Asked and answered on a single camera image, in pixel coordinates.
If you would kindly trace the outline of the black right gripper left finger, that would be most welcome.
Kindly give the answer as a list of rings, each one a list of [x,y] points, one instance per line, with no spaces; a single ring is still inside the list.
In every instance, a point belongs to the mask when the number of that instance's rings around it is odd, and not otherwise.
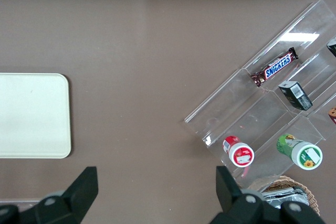
[[[97,168],[89,166],[60,196],[46,197],[22,212],[15,205],[1,206],[1,223],[81,223],[98,191]]]

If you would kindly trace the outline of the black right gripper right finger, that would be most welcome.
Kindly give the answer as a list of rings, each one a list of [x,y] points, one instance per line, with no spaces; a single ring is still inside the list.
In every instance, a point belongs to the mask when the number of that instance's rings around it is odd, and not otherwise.
[[[325,223],[301,202],[287,201],[277,209],[255,191],[243,193],[225,166],[216,167],[216,194],[222,212],[210,223]]]

